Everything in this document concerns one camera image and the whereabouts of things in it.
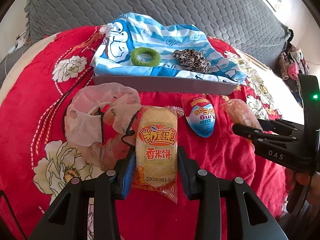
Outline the orange rice cracker packet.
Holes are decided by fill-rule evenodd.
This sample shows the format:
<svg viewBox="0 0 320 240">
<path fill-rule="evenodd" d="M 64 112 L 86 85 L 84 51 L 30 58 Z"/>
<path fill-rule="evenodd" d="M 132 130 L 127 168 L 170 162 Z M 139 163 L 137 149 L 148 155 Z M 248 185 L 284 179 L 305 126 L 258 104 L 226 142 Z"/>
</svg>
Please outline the orange rice cracker packet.
<svg viewBox="0 0 320 240">
<path fill-rule="evenodd" d="M 224 102 L 221 107 L 234 124 L 242 124 L 262 130 L 259 121 L 244 101 L 240 99 L 229 99 Z"/>
</svg>

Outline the yellow rice cracker packet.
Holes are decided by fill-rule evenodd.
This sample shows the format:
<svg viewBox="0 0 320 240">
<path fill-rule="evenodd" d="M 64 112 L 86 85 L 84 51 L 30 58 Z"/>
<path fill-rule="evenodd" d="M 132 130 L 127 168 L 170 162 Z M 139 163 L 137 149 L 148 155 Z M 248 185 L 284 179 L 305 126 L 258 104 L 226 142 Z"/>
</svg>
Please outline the yellow rice cracker packet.
<svg viewBox="0 0 320 240">
<path fill-rule="evenodd" d="M 180 107 L 144 106 L 136 132 L 133 187 L 158 192 L 177 203 L 178 119 Z"/>
</svg>

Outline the leopard print scrunchie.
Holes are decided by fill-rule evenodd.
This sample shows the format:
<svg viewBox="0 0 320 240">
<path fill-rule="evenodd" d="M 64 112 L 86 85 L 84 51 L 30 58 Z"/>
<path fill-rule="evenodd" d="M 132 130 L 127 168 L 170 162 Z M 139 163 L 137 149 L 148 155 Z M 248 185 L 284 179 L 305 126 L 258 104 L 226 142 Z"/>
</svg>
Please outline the leopard print scrunchie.
<svg viewBox="0 0 320 240">
<path fill-rule="evenodd" d="M 191 72 L 208 74 L 211 68 L 210 62 L 199 51 L 195 49 L 175 50 L 173 56 L 180 65 Z"/>
</svg>

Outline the green fuzzy scrunchie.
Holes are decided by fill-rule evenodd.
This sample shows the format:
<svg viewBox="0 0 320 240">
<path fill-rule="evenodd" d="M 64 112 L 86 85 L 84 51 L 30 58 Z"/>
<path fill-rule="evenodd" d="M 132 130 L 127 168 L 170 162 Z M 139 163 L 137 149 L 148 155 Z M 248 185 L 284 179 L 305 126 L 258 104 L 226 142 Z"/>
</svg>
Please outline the green fuzzy scrunchie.
<svg viewBox="0 0 320 240">
<path fill-rule="evenodd" d="M 142 67 L 156 67 L 161 62 L 159 52 L 146 47 L 135 48 L 131 51 L 130 59 L 134 66 Z"/>
</svg>

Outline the egg shaped candy packet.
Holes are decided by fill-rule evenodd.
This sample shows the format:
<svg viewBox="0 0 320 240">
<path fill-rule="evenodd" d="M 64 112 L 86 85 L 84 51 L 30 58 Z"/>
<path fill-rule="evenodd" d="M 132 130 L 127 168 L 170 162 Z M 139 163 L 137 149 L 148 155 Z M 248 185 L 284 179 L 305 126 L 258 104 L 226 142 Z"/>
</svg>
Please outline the egg shaped candy packet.
<svg viewBox="0 0 320 240">
<path fill-rule="evenodd" d="M 215 125 L 213 104 L 204 95 L 183 95 L 181 102 L 184 116 L 191 129 L 200 137 L 210 137 Z"/>
</svg>

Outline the pile of clothes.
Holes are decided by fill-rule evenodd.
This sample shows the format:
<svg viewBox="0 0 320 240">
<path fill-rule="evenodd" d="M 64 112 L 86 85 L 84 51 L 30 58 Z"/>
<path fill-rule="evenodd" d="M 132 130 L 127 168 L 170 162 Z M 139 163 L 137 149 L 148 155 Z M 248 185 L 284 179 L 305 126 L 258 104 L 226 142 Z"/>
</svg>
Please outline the pile of clothes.
<svg viewBox="0 0 320 240">
<path fill-rule="evenodd" d="M 278 57 L 276 70 L 280 71 L 280 77 L 298 104 L 302 106 L 301 86 L 298 81 L 298 75 L 310 74 L 310 69 L 302 50 L 289 42 Z"/>
</svg>

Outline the grey storage tray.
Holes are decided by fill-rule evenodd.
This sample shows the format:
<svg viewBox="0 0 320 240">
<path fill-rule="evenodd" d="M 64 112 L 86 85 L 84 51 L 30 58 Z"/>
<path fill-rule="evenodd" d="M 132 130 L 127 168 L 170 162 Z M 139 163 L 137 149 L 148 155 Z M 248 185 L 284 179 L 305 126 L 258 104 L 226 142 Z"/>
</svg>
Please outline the grey storage tray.
<svg viewBox="0 0 320 240">
<path fill-rule="evenodd" d="M 127 87 L 134 88 L 139 92 L 202 93 L 229 95 L 237 87 L 237 85 L 225 82 L 164 76 L 104 75 L 94 76 L 93 80 L 95 85 L 115 82 Z"/>
</svg>

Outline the red floral quilt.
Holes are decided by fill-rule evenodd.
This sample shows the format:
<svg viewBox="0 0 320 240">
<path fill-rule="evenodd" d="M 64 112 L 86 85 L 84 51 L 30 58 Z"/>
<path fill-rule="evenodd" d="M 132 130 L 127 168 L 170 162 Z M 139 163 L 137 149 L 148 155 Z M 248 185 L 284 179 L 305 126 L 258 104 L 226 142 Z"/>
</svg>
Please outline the red floral quilt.
<svg viewBox="0 0 320 240">
<path fill-rule="evenodd" d="M 100 171 L 65 138 L 64 117 L 73 96 L 93 84 L 90 61 L 101 44 L 99 27 L 81 27 L 35 43 L 16 62 L 1 87 L 1 218 L 16 239 L 30 236 L 61 188 L 74 176 Z M 253 153 L 232 133 L 222 105 L 225 95 L 207 96 L 216 113 L 213 135 L 199 137 L 185 118 L 178 142 L 217 177 L 242 177 L 274 217 L 283 213 L 284 169 Z M 176 203 L 155 191 L 134 188 L 116 203 L 125 239 L 193 239 L 198 203 L 178 188 Z"/>
</svg>

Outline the blue striped cartoon cloth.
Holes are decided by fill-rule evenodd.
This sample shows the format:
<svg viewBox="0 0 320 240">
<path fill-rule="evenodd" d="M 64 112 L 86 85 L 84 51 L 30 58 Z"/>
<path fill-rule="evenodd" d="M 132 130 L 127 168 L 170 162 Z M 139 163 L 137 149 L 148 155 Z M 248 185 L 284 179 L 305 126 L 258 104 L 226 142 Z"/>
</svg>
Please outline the blue striped cartoon cloth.
<svg viewBox="0 0 320 240">
<path fill-rule="evenodd" d="M 238 85 L 246 79 L 238 65 L 217 52 L 204 32 L 194 25 L 164 26 L 148 15 L 129 12 L 105 25 L 103 31 L 103 42 L 91 61 L 95 75 L 182 77 Z M 139 47 L 159 52 L 159 66 L 134 66 L 130 54 Z M 173 52 L 184 49 L 202 53 L 211 64 L 209 73 L 191 72 L 180 65 Z"/>
</svg>

